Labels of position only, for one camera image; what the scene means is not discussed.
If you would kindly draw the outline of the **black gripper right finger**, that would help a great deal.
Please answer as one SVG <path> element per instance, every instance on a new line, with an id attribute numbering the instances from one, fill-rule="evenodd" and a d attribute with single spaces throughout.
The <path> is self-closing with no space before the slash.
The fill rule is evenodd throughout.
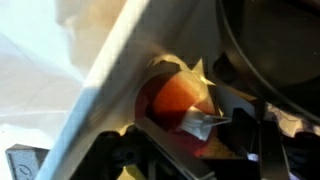
<path id="1" fill-rule="evenodd" d="M 256 101 L 259 170 L 262 180 L 289 180 L 288 163 L 277 123 L 265 118 L 266 103 Z"/>

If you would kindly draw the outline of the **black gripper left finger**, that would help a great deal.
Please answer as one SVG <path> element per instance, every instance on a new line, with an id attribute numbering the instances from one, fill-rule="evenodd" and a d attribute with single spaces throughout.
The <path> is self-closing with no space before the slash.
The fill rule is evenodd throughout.
<path id="1" fill-rule="evenodd" d="M 135 126 L 159 149 L 166 159 L 187 180 L 217 180 L 215 172 L 202 160 L 185 151 L 171 137 L 148 118 L 135 122 Z"/>

